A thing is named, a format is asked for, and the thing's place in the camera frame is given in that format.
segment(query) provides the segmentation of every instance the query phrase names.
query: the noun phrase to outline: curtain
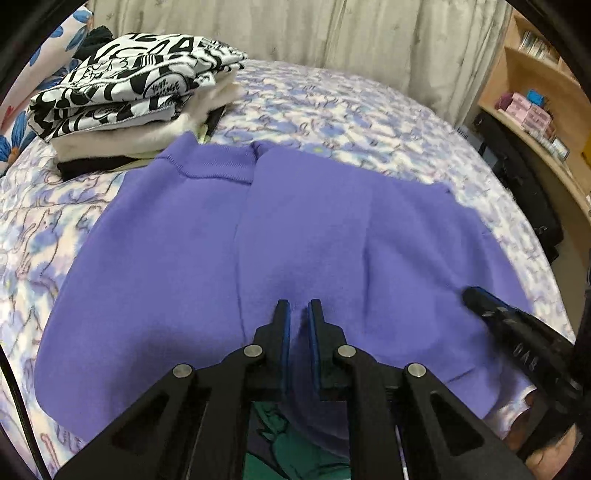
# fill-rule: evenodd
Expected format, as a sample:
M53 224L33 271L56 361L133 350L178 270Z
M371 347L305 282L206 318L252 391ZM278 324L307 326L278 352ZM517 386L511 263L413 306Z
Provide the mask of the curtain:
M356 73L462 123L499 46L505 0L90 0L95 25L190 33L251 58Z

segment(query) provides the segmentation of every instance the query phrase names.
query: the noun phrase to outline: hand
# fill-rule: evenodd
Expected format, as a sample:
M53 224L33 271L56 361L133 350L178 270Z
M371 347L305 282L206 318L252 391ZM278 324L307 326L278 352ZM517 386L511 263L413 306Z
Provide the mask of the hand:
M531 407L534 399L535 391L527 395L525 402ZM505 438L505 443L514 452L519 450L525 441L525 425L529 416L529 409L519 415L513 422L509 435ZM576 428L573 426L556 445L547 446L530 455L525 464L534 474L536 480L552 480L560 472L573 453L576 438Z

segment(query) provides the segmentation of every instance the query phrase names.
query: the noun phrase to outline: bed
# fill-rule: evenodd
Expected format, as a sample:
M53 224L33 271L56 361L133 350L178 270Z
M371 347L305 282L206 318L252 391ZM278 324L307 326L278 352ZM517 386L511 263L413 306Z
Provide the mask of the bed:
M478 153L431 110L371 80L286 63L249 61L238 81L246 95L228 109L213 142L271 140L402 179L446 183L492 231L535 315L574 340L530 224ZM37 404L35 357L68 269L125 175L89 174L63 183L53 158L53 149L35 140L0 180L0 341L52 474L83 442ZM34 468L4 379L0 393L0 422ZM525 393L489 415L500 435L523 410Z

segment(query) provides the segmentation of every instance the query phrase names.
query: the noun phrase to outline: black cable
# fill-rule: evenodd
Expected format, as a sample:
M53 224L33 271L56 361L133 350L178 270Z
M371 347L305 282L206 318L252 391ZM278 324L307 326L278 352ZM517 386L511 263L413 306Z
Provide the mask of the black cable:
M2 347L0 347L0 369L2 369L2 373L8 383L8 388L10 389L12 399L14 400L14 405L17 408L18 418L21 421L21 426L25 433L25 439L27 440L27 445L29 446L31 454L33 455L33 460L35 460L35 465L43 480L52 480L49 470L47 470L47 466L41 456L39 445L35 440L33 427L31 427L31 420L29 420L29 416L27 415L27 409L25 408L21 391L18 388L17 379L14 377L14 373Z

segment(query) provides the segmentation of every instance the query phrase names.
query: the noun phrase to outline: floral pillow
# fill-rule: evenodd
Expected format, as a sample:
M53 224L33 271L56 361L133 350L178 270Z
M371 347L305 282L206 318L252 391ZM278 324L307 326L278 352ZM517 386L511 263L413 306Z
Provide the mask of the floral pillow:
M92 28L92 13L80 7L69 16L31 57L0 105L0 175L35 138L25 121L33 95L57 85L74 70L77 48Z

